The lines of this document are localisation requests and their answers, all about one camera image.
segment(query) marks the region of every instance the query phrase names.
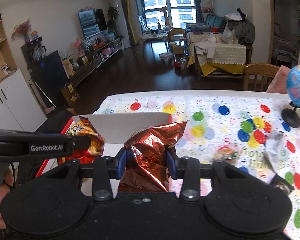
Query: cabinet handle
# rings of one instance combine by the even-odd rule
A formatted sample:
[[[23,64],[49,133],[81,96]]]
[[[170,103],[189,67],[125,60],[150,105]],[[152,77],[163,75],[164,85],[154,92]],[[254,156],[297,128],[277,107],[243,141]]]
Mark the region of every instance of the cabinet handle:
[[[1,103],[3,103],[3,101],[2,101],[2,99],[1,99],[1,97],[0,97],[0,101],[1,101]]]
[[[4,96],[4,98],[7,100],[7,97],[6,97],[6,95],[4,94],[4,92],[1,90],[1,92],[2,92],[2,94],[3,94],[3,96]]]

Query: red snack package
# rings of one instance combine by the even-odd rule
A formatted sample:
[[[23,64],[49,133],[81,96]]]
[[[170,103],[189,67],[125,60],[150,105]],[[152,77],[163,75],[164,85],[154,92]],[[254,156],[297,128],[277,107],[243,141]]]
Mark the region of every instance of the red snack package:
[[[174,147],[187,122],[175,122],[137,132],[125,144],[127,167],[118,192],[168,192],[165,147]]]
[[[90,137],[90,147],[88,150],[74,150],[71,157],[58,158],[58,164],[62,164],[71,159],[79,159],[81,164],[92,163],[96,157],[103,154],[106,140],[99,134],[88,118],[79,116],[80,121],[70,126],[67,135]]]

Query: pink towel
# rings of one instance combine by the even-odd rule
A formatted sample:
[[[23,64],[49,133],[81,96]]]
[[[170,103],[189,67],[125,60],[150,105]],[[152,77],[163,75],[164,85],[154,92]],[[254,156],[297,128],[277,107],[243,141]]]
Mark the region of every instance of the pink towel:
[[[279,68],[279,71],[274,76],[274,79],[270,83],[266,92],[287,94],[287,77],[290,71],[290,68],[286,66],[281,66]]]

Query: tv stand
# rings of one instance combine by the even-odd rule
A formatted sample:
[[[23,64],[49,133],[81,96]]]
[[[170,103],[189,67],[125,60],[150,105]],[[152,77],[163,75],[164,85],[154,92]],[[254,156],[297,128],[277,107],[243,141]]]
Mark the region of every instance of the tv stand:
[[[113,45],[115,51],[114,53],[110,54],[107,58],[102,60],[101,52],[104,48],[109,46],[110,44]],[[103,47],[94,50],[91,54],[97,55],[97,57],[88,62],[85,65],[80,66],[78,70],[74,72],[74,75],[69,77],[70,81],[72,82],[73,86],[79,85],[89,74],[91,74],[94,70],[100,67],[104,62],[106,62],[109,58],[111,58],[114,54],[122,49],[122,41],[121,38],[116,38],[111,42],[106,43]]]

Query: stool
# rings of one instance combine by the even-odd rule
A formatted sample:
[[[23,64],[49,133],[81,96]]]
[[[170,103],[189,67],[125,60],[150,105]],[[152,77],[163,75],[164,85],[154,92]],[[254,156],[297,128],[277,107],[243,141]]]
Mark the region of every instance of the stool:
[[[179,39],[179,46],[181,46],[181,42],[182,42],[182,41],[186,42],[186,41],[187,41],[187,38],[180,38],[180,39]]]
[[[164,64],[165,59],[168,60],[168,64],[171,64],[172,63],[172,57],[173,57],[173,53],[171,53],[171,52],[165,52],[165,53],[159,54],[159,58],[161,59],[162,64]]]

